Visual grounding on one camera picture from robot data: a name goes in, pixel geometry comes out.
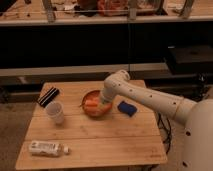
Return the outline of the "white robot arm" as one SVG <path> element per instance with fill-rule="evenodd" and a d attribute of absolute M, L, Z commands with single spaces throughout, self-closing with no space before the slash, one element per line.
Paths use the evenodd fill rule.
<path fill-rule="evenodd" d="M 130 83 L 130 75 L 119 70 L 104 80 L 102 104 L 117 96 L 127 97 L 163 114 L 185 127 L 180 171 L 213 171 L 213 99 L 199 102 L 143 88 Z"/>

